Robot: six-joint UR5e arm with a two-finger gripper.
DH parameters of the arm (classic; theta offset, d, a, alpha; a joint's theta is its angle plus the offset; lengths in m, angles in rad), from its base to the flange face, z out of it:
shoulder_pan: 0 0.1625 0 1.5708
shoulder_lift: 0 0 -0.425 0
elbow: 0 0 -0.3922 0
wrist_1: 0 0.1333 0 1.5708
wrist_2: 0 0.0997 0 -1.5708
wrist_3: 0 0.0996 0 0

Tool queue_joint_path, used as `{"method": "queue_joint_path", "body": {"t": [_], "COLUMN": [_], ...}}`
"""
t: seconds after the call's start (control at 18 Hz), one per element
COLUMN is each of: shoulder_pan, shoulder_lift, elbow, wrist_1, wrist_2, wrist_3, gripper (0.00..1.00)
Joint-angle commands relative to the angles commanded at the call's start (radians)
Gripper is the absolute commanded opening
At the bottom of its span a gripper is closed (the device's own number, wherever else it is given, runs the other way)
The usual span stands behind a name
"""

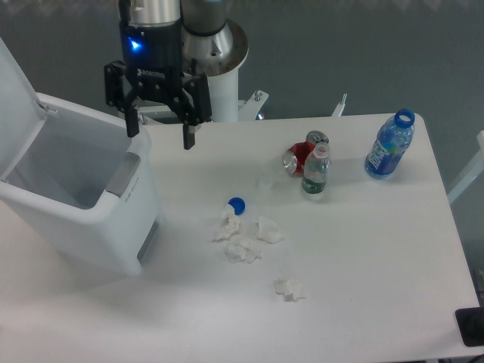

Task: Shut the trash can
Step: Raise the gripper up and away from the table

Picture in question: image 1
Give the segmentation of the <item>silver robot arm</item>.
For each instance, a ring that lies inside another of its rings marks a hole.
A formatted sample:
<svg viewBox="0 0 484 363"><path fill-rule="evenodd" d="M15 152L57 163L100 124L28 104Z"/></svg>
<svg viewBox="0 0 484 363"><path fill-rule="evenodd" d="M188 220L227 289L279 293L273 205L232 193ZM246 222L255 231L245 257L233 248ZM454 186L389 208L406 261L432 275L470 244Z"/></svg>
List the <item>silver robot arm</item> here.
<svg viewBox="0 0 484 363"><path fill-rule="evenodd" d="M185 149L212 116L206 48L227 28L223 1L120 1L123 59L104 67L105 98L121 112L130 138L140 132L137 99L166 105L183 125Z"/></svg>

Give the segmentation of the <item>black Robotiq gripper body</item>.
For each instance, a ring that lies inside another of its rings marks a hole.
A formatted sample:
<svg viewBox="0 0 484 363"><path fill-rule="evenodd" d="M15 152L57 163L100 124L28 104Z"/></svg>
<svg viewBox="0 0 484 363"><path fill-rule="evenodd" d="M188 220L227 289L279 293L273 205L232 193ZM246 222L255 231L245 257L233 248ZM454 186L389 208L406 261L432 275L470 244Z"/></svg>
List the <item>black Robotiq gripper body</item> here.
<svg viewBox="0 0 484 363"><path fill-rule="evenodd" d="M182 20L133 24L123 18L119 31L126 79L137 98L167 105L182 84Z"/></svg>

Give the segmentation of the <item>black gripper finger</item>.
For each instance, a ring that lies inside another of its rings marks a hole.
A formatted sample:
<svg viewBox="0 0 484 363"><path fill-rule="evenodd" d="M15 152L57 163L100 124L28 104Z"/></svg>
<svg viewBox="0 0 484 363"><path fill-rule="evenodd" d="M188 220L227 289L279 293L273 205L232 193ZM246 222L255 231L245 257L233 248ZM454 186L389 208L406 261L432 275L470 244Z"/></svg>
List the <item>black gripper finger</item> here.
<svg viewBox="0 0 484 363"><path fill-rule="evenodd" d="M209 83L206 74L181 80L181 88L167 102L182 123L183 145L190 150L195 145L195 133L212 116Z"/></svg>
<svg viewBox="0 0 484 363"><path fill-rule="evenodd" d="M106 104L115 107L124 115L126 132L129 138L139 133L138 111L135 108L137 90L132 88L124 92L124 79L127 66L121 60L115 60L104 66L104 89Z"/></svg>

